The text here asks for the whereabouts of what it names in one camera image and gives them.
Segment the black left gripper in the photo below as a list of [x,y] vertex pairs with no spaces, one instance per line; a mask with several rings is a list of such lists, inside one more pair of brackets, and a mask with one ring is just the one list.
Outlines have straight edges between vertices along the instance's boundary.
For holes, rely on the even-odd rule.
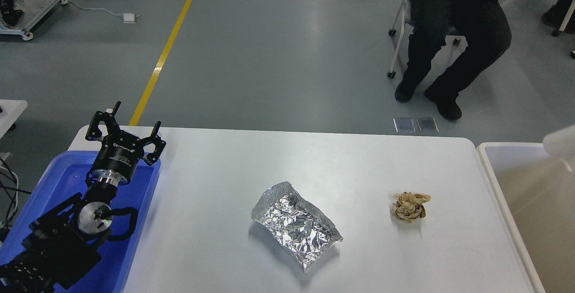
[[[117,101],[111,111],[96,111],[88,125],[85,135],[87,141],[102,142],[101,149],[95,158],[90,173],[101,177],[107,171],[121,175],[120,185],[129,184],[137,168],[138,160],[142,159],[148,166],[158,162],[166,142],[159,135],[161,121],[157,121],[148,137],[139,138],[128,132],[121,132],[115,115],[121,106]],[[99,126],[103,123],[107,134],[103,136]],[[145,147],[154,145],[152,152],[145,152]]]

